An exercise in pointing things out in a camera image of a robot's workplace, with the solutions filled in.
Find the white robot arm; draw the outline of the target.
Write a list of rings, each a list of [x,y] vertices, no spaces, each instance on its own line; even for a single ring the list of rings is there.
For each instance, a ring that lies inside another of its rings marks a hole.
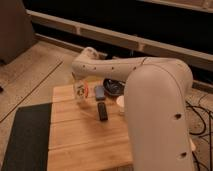
[[[123,81],[124,116],[134,171],[194,171],[185,97],[193,75],[179,59],[137,57],[102,60],[85,48],[72,62],[73,76]]]

